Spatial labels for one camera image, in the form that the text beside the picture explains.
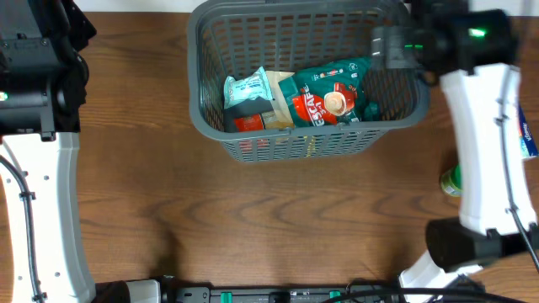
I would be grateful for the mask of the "orange pasta package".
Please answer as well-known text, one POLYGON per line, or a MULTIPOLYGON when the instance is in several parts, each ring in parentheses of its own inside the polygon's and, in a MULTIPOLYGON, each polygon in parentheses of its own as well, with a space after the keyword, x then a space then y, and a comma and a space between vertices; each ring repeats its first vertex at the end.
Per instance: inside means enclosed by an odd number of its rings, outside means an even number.
POLYGON ((282 130, 294 126, 288 121, 279 120, 274 111, 237 118, 233 123, 239 132, 282 130))

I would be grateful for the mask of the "beige paper pouch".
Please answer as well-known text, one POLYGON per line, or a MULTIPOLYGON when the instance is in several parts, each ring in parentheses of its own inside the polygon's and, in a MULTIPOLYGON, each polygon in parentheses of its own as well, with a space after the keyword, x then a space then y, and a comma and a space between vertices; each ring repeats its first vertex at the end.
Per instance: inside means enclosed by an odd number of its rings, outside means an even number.
POLYGON ((279 122, 293 126, 290 110, 279 86, 279 82, 293 75, 293 72, 266 71, 273 99, 271 104, 279 122))

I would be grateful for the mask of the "light blue wipes packet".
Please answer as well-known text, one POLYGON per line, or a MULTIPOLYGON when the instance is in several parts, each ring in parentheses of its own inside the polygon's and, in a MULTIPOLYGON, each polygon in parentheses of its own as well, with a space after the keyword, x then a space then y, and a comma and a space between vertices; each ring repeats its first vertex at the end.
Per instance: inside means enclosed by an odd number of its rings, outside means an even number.
POLYGON ((224 109, 258 98, 266 101, 273 99, 270 80, 262 66, 251 76, 241 80, 228 76, 224 82, 223 93, 224 109))

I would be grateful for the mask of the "green coffee bag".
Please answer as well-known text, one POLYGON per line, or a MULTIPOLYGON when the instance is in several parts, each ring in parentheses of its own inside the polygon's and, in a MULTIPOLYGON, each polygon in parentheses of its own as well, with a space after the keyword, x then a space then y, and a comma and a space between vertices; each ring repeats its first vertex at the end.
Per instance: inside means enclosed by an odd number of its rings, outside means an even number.
POLYGON ((331 61, 295 72, 278 82, 296 127, 360 122, 369 102, 362 86, 371 59, 331 61))

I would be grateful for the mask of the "green lid jar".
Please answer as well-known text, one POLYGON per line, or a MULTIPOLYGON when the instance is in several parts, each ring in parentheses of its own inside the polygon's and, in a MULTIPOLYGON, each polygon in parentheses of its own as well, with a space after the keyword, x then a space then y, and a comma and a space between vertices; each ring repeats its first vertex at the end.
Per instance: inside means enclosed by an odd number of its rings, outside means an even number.
POLYGON ((460 197, 462 195, 462 178, 459 165, 456 165, 441 175, 440 187, 445 194, 452 197, 460 197))

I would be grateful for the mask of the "tissue pack multipack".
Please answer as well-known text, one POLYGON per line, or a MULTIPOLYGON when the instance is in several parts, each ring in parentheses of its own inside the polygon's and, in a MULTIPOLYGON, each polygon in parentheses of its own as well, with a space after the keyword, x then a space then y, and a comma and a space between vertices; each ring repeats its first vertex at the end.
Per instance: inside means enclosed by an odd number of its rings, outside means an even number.
POLYGON ((521 107, 519 107, 519 137, 522 158, 525 160, 538 157, 538 149, 532 136, 526 117, 521 107))

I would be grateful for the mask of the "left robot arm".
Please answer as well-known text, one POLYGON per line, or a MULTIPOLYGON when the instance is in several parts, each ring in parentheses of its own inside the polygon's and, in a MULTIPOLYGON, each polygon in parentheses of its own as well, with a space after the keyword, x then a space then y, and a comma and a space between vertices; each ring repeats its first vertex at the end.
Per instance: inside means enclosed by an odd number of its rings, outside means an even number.
POLYGON ((15 302, 158 302, 153 279, 96 283, 77 202, 79 110, 96 30, 72 1, 1 3, 1 180, 15 302))

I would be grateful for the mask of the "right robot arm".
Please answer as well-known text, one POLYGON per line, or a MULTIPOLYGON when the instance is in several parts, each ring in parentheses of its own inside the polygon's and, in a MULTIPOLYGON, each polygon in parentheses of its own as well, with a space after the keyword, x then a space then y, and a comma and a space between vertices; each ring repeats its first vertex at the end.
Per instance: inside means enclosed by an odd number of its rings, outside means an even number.
POLYGON ((411 18, 406 47, 446 96, 463 190, 458 216, 427 225, 426 252, 398 278, 404 300, 433 302, 501 258, 535 257, 538 219, 521 156, 519 37, 510 17, 465 1, 414 1, 411 18))

